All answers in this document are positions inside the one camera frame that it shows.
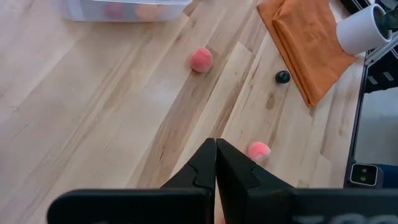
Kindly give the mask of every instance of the white cup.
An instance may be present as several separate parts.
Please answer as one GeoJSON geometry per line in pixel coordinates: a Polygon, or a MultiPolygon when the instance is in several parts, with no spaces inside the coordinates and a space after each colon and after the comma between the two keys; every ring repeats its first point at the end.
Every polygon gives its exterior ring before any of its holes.
{"type": "Polygon", "coordinates": [[[379,30],[376,25],[384,9],[372,4],[337,24],[337,39],[348,55],[356,55],[391,41],[391,30],[379,30]]]}

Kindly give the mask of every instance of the black ball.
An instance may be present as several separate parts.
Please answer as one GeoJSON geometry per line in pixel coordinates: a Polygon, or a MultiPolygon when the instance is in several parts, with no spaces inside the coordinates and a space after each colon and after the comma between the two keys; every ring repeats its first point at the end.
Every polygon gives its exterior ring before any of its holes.
{"type": "Polygon", "coordinates": [[[290,73],[288,71],[280,71],[275,76],[276,83],[288,83],[290,81],[290,73]]]}

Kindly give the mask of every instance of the plastic container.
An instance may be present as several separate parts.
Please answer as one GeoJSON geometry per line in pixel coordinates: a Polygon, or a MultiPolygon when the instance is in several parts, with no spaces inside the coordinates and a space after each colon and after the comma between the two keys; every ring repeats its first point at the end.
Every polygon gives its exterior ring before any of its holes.
{"type": "Polygon", "coordinates": [[[98,22],[155,22],[175,19],[192,0],[52,0],[65,19],[98,22]]]}

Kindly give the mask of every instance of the pink pom pom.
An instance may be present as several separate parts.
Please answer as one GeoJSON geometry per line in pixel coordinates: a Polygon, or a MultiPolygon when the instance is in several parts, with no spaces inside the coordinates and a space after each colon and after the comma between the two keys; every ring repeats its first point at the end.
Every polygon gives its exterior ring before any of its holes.
{"type": "Polygon", "coordinates": [[[210,51],[204,47],[196,50],[189,58],[189,64],[197,72],[208,71],[213,63],[213,56],[210,51]]]}
{"type": "Polygon", "coordinates": [[[271,150],[263,142],[256,141],[250,144],[248,153],[250,159],[266,159],[271,150]]]}

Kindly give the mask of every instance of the wooden table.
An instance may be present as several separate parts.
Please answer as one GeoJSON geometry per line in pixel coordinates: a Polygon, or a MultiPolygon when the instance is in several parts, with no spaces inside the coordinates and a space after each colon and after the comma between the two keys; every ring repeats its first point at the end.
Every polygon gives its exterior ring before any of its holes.
{"type": "MultiPolygon", "coordinates": [[[[200,0],[174,21],[112,24],[6,0],[0,223],[45,223],[50,202],[75,188],[159,187],[207,137],[242,151],[264,141],[261,166],[284,181],[341,187],[363,57],[307,108],[294,82],[274,81],[287,68],[256,4],[200,0]],[[215,64],[197,75],[187,58],[202,46],[215,64]]],[[[331,8],[340,20],[342,5],[331,8]]]]}

